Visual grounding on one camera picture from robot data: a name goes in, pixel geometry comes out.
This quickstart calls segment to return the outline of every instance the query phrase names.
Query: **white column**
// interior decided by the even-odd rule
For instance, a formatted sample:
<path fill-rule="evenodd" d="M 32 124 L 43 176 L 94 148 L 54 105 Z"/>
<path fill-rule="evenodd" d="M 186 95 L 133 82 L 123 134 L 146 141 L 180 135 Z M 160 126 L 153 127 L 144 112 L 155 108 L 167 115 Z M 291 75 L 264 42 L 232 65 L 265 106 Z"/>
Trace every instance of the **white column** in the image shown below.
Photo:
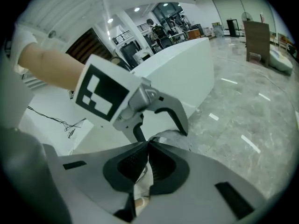
<path fill-rule="evenodd" d="M 132 19 L 129 17 L 129 15 L 124 10 L 118 10 L 115 13 L 120 20 L 125 24 L 126 28 L 131 31 L 135 39 L 137 40 L 138 44 L 142 49 L 148 49 L 149 52 L 151 52 L 151 55 L 154 55 L 154 53 L 151 51 L 151 48 L 145 38 L 143 37 L 142 33 L 139 31 L 135 23 L 132 21 Z"/>
<path fill-rule="evenodd" d="M 125 62 L 126 59 L 125 57 L 122 55 L 121 51 L 116 47 L 115 43 L 112 40 L 108 39 L 108 34 L 107 32 L 104 32 L 99 26 L 98 24 L 95 24 L 93 26 L 93 30 L 95 31 L 95 33 L 98 35 L 98 37 L 100 38 L 101 42 L 103 42 L 103 44 L 107 47 L 107 49 L 111 52 L 111 54 L 114 53 L 114 51 L 116 52 L 116 54 L 123 59 Z"/>

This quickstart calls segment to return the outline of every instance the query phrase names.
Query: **black rectangular slot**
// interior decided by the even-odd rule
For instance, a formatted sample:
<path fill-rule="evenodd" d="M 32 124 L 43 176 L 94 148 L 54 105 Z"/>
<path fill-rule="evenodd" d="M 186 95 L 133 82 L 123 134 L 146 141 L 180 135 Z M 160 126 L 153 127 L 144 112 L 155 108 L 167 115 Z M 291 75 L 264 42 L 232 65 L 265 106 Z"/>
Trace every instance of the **black rectangular slot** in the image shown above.
<path fill-rule="evenodd" d="M 72 169 L 72 168 L 78 168 L 80 166 L 86 165 L 84 161 L 77 161 L 77 162 L 70 162 L 64 164 L 65 170 Z"/>
<path fill-rule="evenodd" d="M 254 211 L 251 205 L 228 182 L 220 182 L 215 187 L 239 220 Z"/>

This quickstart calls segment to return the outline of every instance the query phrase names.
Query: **white ceiling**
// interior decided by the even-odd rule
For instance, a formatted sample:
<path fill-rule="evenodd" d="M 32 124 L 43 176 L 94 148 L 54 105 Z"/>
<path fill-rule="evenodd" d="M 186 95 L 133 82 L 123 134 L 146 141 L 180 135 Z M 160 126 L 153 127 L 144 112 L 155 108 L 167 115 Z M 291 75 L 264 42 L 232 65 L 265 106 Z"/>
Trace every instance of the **white ceiling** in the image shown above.
<path fill-rule="evenodd" d="M 32 0 L 27 10 L 19 19 L 19 23 L 47 34 L 55 30 L 56 38 L 65 43 L 77 39 L 95 23 L 107 21 L 113 17 L 116 9 L 140 7 L 138 13 L 127 10 L 129 16 L 142 15 L 147 4 L 158 2 L 195 3 L 196 0 Z"/>

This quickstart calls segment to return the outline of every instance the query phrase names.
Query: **white sleeve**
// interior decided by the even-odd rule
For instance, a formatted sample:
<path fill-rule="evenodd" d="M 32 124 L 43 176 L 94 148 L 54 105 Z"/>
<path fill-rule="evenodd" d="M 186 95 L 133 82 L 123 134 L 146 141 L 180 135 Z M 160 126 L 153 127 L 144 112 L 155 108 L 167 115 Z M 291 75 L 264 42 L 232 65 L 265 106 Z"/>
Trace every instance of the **white sleeve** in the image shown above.
<path fill-rule="evenodd" d="M 23 75 L 25 74 L 28 69 L 21 67 L 18 64 L 21 52 L 23 49 L 31 44 L 31 43 L 37 43 L 36 38 L 33 36 L 33 34 L 29 31 L 26 31 L 18 26 L 16 26 L 14 35 L 12 38 L 12 45 L 11 45 L 11 52 L 10 52 L 10 63 L 13 66 L 13 69 L 15 72 Z"/>

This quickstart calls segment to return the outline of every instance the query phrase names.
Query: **brown slatted panel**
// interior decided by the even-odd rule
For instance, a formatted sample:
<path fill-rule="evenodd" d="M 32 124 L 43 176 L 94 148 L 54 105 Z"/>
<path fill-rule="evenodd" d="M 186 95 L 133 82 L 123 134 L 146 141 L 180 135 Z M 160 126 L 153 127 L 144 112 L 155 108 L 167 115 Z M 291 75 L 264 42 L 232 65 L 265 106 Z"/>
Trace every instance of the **brown slatted panel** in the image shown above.
<path fill-rule="evenodd" d="M 86 63 L 91 54 L 95 54 L 106 60 L 112 58 L 111 53 L 100 41 L 92 28 L 80 36 L 66 53 L 83 64 Z"/>

